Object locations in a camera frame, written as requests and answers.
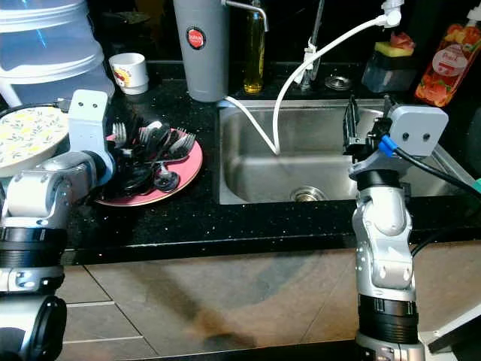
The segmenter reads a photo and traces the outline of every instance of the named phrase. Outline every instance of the white tube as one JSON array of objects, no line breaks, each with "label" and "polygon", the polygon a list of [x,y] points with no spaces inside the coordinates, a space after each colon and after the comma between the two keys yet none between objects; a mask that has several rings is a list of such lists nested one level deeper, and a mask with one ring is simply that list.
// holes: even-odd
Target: white tube
[{"label": "white tube", "polygon": [[276,100],[276,105],[274,107],[274,115],[272,116],[272,132],[274,133],[274,153],[279,154],[280,153],[280,145],[279,145],[279,109],[280,109],[280,103],[284,98],[284,95],[287,92],[287,89],[290,87],[294,79],[305,69],[311,64],[312,62],[315,62],[318,58],[320,58],[322,55],[327,53],[329,50],[332,48],[336,47],[343,41],[345,41],[347,38],[350,38],[354,34],[357,34],[358,32],[361,32],[364,29],[370,28],[371,26],[381,26],[385,25],[387,21],[387,16],[386,15],[379,15],[376,19],[372,19],[369,21],[366,21],[365,23],[362,23],[359,26],[356,26],[355,28],[349,30],[348,32],[342,34],[339,38],[336,40],[332,41],[325,47],[323,47],[321,50],[317,51],[313,56],[311,56],[308,60],[303,62],[302,64],[299,65],[297,69],[294,70],[294,72],[291,74],[291,76],[286,80],[284,83],[282,89],[279,92],[279,95],[277,96]]},{"label": "white tube", "polygon": [[244,107],[241,102],[239,102],[238,100],[232,98],[231,96],[226,96],[224,99],[225,99],[226,101],[228,101],[228,102],[231,102],[233,105],[235,105],[236,107],[238,107],[239,109],[241,109],[244,114],[247,115],[247,117],[249,118],[250,122],[253,124],[254,128],[256,128],[257,132],[261,135],[262,139],[264,139],[265,143],[269,146],[269,148],[272,150],[272,152],[273,152],[274,154],[277,154],[277,153],[276,153],[276,148],[275,148],[274,144],[273,144],[272,141],[269,139],[268,135],[265,134],[264,130],[261,128],[261,126],[259,125],[259,123],[257,123],[256,119],[254,119],[254,116],[250,113],[250,111],[248,111],[247,108]]}]

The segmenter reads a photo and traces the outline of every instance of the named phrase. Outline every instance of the kitchen sink basin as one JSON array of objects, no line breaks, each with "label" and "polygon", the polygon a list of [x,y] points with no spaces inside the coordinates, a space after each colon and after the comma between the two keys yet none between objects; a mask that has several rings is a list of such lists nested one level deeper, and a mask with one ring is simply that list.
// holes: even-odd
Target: kitchen sink basin
[{"label": "kitchen sink basin", "polygon": [[[274,101],[242,101],[272,139]],[[358,100],[358,134],[365,137],[382,99]],[[247,117],[223,102],[219,106],[219,203],[296,202],[354,199],[348,177],[351,156],[343,156],[343,114],[347,100],[284,101],[279,116],[281,154],[274,156]],[[424,162],[472,182],[469,174],[441,147]],[[448,196],[452,185],[411,167],[401,182],[411,194]]]}]

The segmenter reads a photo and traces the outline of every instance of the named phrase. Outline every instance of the water filter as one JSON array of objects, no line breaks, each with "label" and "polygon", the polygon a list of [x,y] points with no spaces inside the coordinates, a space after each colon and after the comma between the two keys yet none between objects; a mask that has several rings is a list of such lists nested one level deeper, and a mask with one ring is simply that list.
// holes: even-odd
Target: water filter
[{"label": "water filter", "polygon": [[217,102],[228,93],[229,6],[258,11],[268,30],[261,8],[229,0],[174,0],[187,87],[200,102]]}]

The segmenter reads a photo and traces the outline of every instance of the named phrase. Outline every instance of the plate with lemon pattern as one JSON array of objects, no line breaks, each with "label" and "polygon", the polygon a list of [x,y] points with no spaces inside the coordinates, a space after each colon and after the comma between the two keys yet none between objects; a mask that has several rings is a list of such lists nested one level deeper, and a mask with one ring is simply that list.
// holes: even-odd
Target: plate with lemon pattern
[{"label": "plate with lemon pattern", "polygon": [[50,158],[68,134],[58,108],[27,108],[0,119],[0,177],[10,177]]}]

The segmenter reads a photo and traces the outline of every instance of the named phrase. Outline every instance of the sponge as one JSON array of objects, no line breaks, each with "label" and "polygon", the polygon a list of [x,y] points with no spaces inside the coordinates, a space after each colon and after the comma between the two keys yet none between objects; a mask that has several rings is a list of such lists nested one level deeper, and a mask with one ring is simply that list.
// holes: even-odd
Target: sponge
[{"label": "sponge", "polygon": [[398,56],[411,56],[414,52],[414,49],[401,49],[400,47],[392,47],[388,41],[378,41],[376,45],[374,45],[374,49],[379,51],[381,54],[389,56],[390,58],[395,58]]}]

